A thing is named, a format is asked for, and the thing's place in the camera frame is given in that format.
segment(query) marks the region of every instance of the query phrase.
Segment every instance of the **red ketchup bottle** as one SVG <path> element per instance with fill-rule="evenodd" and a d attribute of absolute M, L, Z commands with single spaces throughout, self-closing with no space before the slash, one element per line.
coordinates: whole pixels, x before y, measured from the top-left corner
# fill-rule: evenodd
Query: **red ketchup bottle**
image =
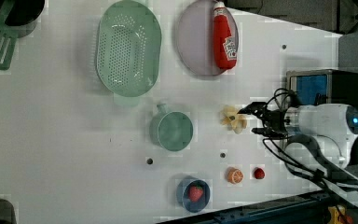
<path fill-rule="evenodd" d="M 237 48 L 227 20 L 227 9 L 223 2 L 214 5 L 213 53 L 217 66 L 231 69 L 237 64 Z"/>

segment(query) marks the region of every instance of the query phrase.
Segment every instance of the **white bottle cap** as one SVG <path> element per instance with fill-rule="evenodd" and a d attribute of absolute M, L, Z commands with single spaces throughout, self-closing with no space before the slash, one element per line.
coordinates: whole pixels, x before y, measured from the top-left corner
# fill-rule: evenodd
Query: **white bottle cap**
<path fill-rule="evenodd" d="M 214 8 L 213 10 L 220 8 L 220 7 L 226 7 L 224 2 L 217 2 L 216 4 L 214 4 Z"/>

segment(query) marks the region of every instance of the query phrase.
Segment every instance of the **green colander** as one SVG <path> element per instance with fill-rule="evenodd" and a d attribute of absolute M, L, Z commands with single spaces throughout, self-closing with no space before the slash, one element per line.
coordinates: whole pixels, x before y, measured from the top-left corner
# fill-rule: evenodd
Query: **green colander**
<path fill-rule="evenodd" d="M 124 0 L 101 18 L 96 66 L 103 84 L 114 94 L 138 97 L 158 78 L 161 28 L 147 7 Z"/>

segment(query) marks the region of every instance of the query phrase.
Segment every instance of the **blue bowl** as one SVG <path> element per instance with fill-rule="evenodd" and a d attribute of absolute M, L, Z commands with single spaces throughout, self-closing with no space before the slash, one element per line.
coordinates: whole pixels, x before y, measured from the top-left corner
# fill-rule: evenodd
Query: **blue bowl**
<path fill-rule="evenodd" d="M 190 187 L 193 185 L 202 187 L 204 191 L 200 199 L 195 203 L 192 203 L 188 198 L 188 192 L 190 190 Z M 187 211 L 191 213 L 198 213 L 202 209 L 204 209 L 208 204 L 210 198 L 211 198 L 211 190 L 209 189 L 208 184 L 205 183 L 205 181 L 199 180 L 192 176 L 188 176 L 185 179 L 183 179 L 176 190 L 177 201 Z"/>

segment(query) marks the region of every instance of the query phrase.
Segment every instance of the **green cup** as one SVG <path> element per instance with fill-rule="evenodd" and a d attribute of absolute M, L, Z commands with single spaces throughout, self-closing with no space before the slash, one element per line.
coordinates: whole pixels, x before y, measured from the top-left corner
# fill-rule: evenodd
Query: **green cup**
<path fill-rule="evenodd" d="M 153 143 L 169 150 L 180 151 L 188 146 L 193 138 L 193 124 L 181 112 L 170 112 L 165 104 L 157 105 L 158 114 L 150 124 L 150 137 Z"/>

